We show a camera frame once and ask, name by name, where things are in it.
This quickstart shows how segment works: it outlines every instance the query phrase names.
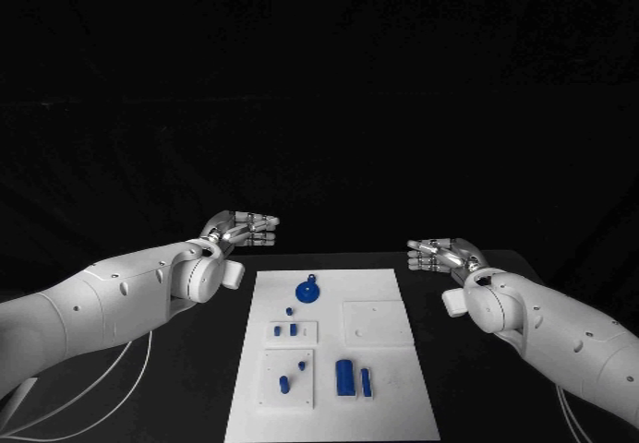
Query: robotic hand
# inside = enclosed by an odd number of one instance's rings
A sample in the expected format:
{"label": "robotic hand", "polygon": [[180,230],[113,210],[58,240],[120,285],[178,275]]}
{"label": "robotic hand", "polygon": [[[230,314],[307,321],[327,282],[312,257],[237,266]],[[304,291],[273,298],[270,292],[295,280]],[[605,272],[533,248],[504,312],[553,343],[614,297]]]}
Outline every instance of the robotic hand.
{"label": "robotic hand", "polygon": [[0,399],[69,358],[135,341],[220,285],[237,289],[237,246],[273,245],[279,219],[223,211],[200,238],[109,258],[57,286],[0,304]]}
{"label": "robotic hand", "polygon": [[467,240],[407,245],[409,268],[451,273],[464,286],[442,296],[451,317],[470,313],[559,387],[639,427],[639,339],[620,322],[521,275],[491,268]]}

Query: white cable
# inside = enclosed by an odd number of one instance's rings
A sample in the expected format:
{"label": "white cable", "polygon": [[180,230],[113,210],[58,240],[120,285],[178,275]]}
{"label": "white cable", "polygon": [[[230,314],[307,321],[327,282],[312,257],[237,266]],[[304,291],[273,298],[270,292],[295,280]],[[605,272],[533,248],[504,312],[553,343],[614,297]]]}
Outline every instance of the white cable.
{"label": "white cable", "polygon": [[30,427],[35,426],[40,422],[43,422],[44,420],[47,420],[50,417],[53,417],[57,413],[60,413],[64,409],[67,409],[90,392],[90,390],[96,387],[96,385],[103,381],[105,377],[112,373],[113,369],[116,368],[116,365],[120,363],[120,360],[125,357],[125,354],[131,348],[131,344],[128,344],[128,347],[125,348],[123,352],[120,353],[120,356],[118,357],[118,360],[113,362],[112,367],[107,369],[107,372],[103,374],[103,376],[100,377],[100,379],[96,381],[96,383],[79,394],[79,396],[70,401],[67,402],[54,412],[51,412],[48,415],[45,415],[44,417],[41,417],[38,420],[35,420],[34,422],[28,423],[27,425],[18,427],[17,429],[12,429],[11,431],[8,431],[5,434],[0,435],[0,438],[11,436],[12,434],[17,434],[21,431],[25,431]]}
{"label": "white cable", "polygon": [[573,437],[576,438],[578,443],[582,443],[582,440],[579,440],[579,437],[578,437],[578,434],[576,434],[576,430],[573,429],[573,424],[570,423],[569,414],[566,413],[566,406],[563,404],[560,385],[556,385],[556,387],[557,387],[557,396],[560,397],[560,405],[562,405],[562,410],[563,410],[563,416],[566,417],[566,423],[570,426],[570,432],[573,433]]}
{"label": "white cable", "polygon": [[569,410],[570,416],[573,417],[573,420],[576,422],[579,431],[581,431],[583,437],[586,438],[586,441],[589,443],[594,443],[594,440],[589,438],[589,436],[586,435],[586,432],[582,429],[582,426],[579,425],[579,420],[578,420],[578,418],[576,418],[576,416],[573,414],[573,410],[570,409],[569,400],[566,399],[566,393],[565,393],[563,389],[560,389],[560,394],[562,394],[562,398],[563,398],[563,403],[566,404],[566,409]]}
{"label": "white cable", "polygon": [[154,331],[149,333],[149,346],[148,346],[148,358],[146,358],[146,360],[145,360],[145,365],[144,365],[144,370],[142,370],[142,372],[141,372],[141,376],[138,377],[138,380],[136,380],[136,383],[133,384],[133,388],[131,389],[131,393],[128,394],[128,397],[120,401],[120,403],[118,404],[118,406],[113,408],[113,411],[90,426],[90,427],[87,427],[86,429],[83,429],[80,432],[77,432],[76,434],[73,434],[71,436],[67,436],[67,437],[60,437],[60,438],[30,438],[30,437],[8,437],[8,436],[11,436],[11,434],[14,434],[14,433],[17,433],[17,432],[19,432],[19,430],[25,430],[27,428],[24,427],[22,429],[18,429],[18,430],[15,430],[15,431],[9,431],[9,433],[8,434],[4,434],[2,436],[0,436],[0,438],[8,438],[8,439],[12,439],[12,440],[24,440],[24,441],[61,441],[61,440],[66,440],[67,438],[71,438],[71,437],[76,437],[76,436],[79,436],[80,434],[83,434],[83,433],[86,433],[90,429],[93,429],[96,426],[99,426],[103,422],[105,422],[105,420],[107,420],[107,418],[110,418],[110,416],[113,415],[113,413],[118,411],[118,409],[120,408],[120,406],[123,405],[123,403],[128,401],[128,398],[131,397],[131,394],[133,393],[133,391],[136,390],[136,387],[138,387],[138,384],[141,383],[141,379],[144,378],[144,374],[145,374],[145,371],[148,370],[148,362],[149,362],[149,355],[151,355],[151,343],[152,343],[152,337],[154,337]]}

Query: black table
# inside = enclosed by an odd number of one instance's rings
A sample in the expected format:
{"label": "black table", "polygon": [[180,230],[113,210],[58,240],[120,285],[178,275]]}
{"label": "black table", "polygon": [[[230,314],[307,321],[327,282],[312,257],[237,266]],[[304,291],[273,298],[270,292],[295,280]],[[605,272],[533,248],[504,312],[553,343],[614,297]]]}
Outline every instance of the black table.
{"label": "black table", "polygon": [[[540,278],[513,251],[485,251],[493,266]],[[570,442],[552,382],[508,343],[470,316],[451,318],[441,298],[458,287],[446,274],[410,271],[406,252],[242,256],[242,288],[221,288],[206,305],[178,314],[154,333],[148,372],[112,417],[70,442],[223,442],[244,345],[256,273],[282,269],[396,269],[444,443]],[[125,346],[89,353],[44,371],[8,429],[40,418],[92,385]],[[22,435],[56,438],[92,425],[125,399],[148,354],[139,339],[119,367],[87,396]],[[566,394],[595,442],[639,440],[639,431]]]}

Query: blue object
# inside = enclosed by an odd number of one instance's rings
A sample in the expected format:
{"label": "blue object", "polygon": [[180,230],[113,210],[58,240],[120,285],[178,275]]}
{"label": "blue object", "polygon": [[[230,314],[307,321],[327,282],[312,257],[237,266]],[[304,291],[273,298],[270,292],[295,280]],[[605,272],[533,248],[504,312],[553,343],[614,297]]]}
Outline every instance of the blue object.
{"label": "blue object", "polygon": [[354,378],[354,362],[351,360],[340,360],[337,362],[337,395],[356,395],[356,378]]}
{"label": "blue object", "polygon": [[288,394],[291,391],[288,376],[281,377],[281,391],[283,392],[283,394]]}
{"label": "blue object", "polygon": [[364,389],[364,396],[373,397],[373,391],[371,391],[371,371],[369,368],[363,369],[363,389]]}
{"label": "blue object", "polygon": [[305,283],[301,283],[296,289],[298,299],[304,303],[314,303],[321,296],[321,288],[317,285],[317,275],[309,275],[309,280]]}

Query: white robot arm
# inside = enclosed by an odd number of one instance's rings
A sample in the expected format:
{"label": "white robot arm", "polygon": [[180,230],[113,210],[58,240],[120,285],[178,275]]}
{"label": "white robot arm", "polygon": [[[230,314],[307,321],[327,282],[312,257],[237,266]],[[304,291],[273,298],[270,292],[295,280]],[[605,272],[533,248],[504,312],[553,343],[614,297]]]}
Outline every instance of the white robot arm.
{"label": "white robot arm", "polygon": [[223,211],[200,238],[109,258],[53,288],[0,304],[0,399],[69,358],[135,341],[220,285],[237,289],[237,245],[273,245],[279,219]]}
{"label": "white robot arm", "polygon": [[449,315],[470,313],[563,389],[639,427],[639,339],[620,322],[521,275],[491,268],[465,240],[410,241],[409,247],[409,267],[451,272],[464,286],[444,293]]}

